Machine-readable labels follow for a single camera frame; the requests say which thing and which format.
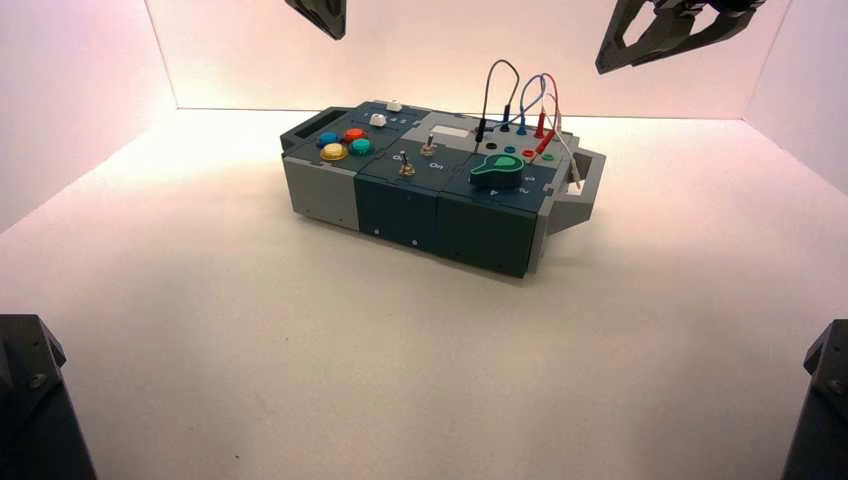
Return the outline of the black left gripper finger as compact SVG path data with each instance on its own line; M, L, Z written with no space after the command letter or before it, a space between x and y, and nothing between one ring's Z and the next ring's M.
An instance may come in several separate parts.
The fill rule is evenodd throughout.
M325 0L328 33L333 39L342 39L346 34L346 1Z
M285 3L323 33L332 38L328 33L324 1L325 0L286 0Z

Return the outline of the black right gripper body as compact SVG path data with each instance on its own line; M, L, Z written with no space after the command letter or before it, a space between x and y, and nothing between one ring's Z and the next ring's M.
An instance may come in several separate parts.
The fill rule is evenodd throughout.
M662 0L654 1L656 9L677 9L681 11L698 12L705 6L717 11L720 15L743 15L755 12L765 0Z

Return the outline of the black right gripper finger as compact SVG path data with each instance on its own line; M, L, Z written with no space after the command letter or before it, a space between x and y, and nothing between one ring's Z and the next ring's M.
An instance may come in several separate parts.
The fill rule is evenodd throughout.
M716 15L703 27L695 27L695 19L705 8ZM652 46L649 53L640 55L632 62L642 65L671 56L726 41L745 30L760 5L676 5L676 27L679 32L666 34L662 46Z
M624 34L646 4L651 4L649 10L652 20L634 43L627 44ZM653 4L653 1L642 0L616 2L595 60L599 74L603 75L626 66L635 67L659 51L662 42L653 30L656 19Z

